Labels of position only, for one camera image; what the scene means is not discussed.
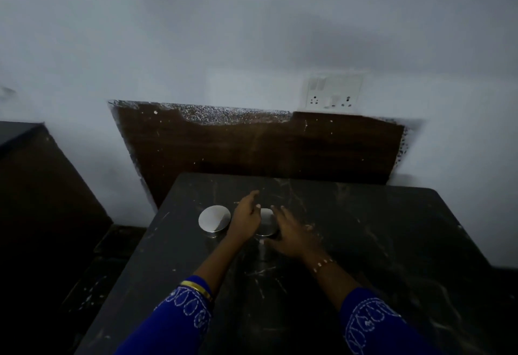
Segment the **person's right hand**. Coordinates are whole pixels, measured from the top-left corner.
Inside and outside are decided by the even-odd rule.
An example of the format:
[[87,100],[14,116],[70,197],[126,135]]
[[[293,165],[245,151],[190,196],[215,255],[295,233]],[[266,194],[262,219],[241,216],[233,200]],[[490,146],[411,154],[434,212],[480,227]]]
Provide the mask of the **person's right hand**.
[[331,261],[328,253],[321,247],[320,241],[313,234],[312,227],[304,226],[284,206],[271,206],[277,220],[280,235],[276,239],[285,242],[285,256],[294,258],[314,271]]

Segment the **person's left hand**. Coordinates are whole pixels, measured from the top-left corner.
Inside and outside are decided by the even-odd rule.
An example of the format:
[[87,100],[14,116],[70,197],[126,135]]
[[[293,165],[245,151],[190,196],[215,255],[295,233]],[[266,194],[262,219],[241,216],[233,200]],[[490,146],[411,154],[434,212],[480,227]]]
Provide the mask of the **person's left hand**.
[[242,245],[256,233],[261,215],[252,215],[252,203],[256,203],[259,193],[258,190],[251,191],[237,204],[227,231],[227,237],[232,242]]

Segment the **person's left forearm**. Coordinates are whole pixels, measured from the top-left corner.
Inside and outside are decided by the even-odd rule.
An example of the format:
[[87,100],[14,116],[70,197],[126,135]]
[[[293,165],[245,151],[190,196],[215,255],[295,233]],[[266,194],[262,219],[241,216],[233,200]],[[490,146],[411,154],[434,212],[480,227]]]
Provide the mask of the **person's left forearm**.
[[114,355],[197,355],[217,291],[230,263],[249,240],[227,234],[195,273],[181,281]]

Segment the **person's right forearm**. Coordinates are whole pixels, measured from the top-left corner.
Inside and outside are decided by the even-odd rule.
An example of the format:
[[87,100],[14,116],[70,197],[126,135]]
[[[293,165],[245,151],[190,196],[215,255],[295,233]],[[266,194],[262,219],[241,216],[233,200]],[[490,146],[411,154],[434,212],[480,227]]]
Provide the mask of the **person's right forearm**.
[[443,355],[333,259],[308,270],[336,308],[341,334],[353,355]]

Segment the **steel container with flat lid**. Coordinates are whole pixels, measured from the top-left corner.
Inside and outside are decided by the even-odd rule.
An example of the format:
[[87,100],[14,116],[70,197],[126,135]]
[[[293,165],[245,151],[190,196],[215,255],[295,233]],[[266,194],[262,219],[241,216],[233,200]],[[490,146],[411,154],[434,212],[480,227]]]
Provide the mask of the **steel container with flat lid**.
[[261,208],[261,222],[254,234],[255,238],[272,238],[277,235],[279,226],[274,212],[269,208]]
[[205,208],[198,217],[198,226],[209,238],[217,238],[225,233],[231,221],[228,208],[213,205]]

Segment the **brown wooden board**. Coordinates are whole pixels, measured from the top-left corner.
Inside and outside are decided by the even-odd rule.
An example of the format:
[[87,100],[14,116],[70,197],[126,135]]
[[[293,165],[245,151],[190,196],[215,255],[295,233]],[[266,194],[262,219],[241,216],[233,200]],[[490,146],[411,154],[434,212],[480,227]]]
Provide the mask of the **brown wooden board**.
[[108,102],[156,207],[181,173],[385,184],[408,128],[345,114]]

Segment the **gold bangle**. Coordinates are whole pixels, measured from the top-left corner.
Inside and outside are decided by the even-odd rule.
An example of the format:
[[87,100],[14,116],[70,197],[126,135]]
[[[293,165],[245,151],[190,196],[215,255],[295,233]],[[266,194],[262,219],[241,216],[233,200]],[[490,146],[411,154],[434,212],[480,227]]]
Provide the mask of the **gold bangle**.
[[195,291],[197,291],[199,294],[201,294],[208,302],[212,302],[212,295],[211,292],[208,291],[204,286],[198,284],[195,281],[191,280],[183,280],[179,286],[189,287]]

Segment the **dark cabinet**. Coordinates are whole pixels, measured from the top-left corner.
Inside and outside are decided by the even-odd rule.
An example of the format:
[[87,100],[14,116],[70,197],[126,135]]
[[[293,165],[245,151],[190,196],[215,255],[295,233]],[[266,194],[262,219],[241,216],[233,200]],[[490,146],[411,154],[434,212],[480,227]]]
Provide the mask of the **dark cabinet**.
[[0,355],[55,353],[60,306],[112,224],[44,124],[0,121]]

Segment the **white wall socket plate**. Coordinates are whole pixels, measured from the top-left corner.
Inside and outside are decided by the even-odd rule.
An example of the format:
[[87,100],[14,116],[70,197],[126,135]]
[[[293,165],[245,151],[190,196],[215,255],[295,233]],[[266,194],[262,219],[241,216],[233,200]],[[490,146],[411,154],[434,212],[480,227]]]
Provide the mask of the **white wall socket plate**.
[[303,109],[309,112],[353,114],[364,76],[359,73],[320,73],[304,83]]

